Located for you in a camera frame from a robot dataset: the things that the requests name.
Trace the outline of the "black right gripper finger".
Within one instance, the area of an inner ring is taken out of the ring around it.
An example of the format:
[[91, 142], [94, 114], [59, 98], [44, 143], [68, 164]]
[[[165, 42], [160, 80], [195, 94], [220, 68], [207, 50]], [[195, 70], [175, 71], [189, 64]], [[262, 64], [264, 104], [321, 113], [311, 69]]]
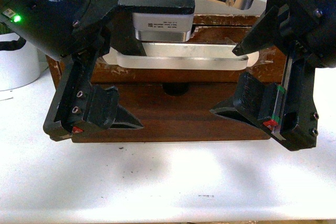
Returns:
[[93, 134], [111, 129], [138, 130], [140, 120], [119, 104], [115, 87], [103, 89], [98, 85], [75, 92], [68, 123], [70, 134]]

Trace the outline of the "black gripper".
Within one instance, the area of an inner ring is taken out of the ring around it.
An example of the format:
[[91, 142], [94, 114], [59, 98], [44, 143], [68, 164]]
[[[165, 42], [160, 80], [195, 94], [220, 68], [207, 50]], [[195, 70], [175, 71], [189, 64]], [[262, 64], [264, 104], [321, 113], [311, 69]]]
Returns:
[[[60, 80], [43, 130], [54, 141], [71, 138], [68, 123], [75, 92], [88, 90], [97, 59], [111, 48], [122, 54], [144, 56], [136, 39], [133, 13], [194, 14], [194, 0], [90, 0], [75, 27], [76, 41], [65, 57]], [[267, 0], [266, 9], [233, 49], [243, 56], [276, 46], [286, 59], [282, 86], [285, 95], [280, 123], [264, 131], [290, 151], [313, 148], [317, 143], [318, 118], [312, 93], [317, 68], [335, 67], [335, 0]]]

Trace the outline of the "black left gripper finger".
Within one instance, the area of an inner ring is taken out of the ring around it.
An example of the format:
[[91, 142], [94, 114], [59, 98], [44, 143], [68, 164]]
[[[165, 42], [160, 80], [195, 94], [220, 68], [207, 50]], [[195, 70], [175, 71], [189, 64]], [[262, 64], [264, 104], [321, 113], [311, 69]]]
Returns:
[[280, 123], [280, 107], [285, 89], [271, 83], [265, 85], [249, 72], [240, 75], [233, 96], [210, 109], [214, 115], [272, 131]]

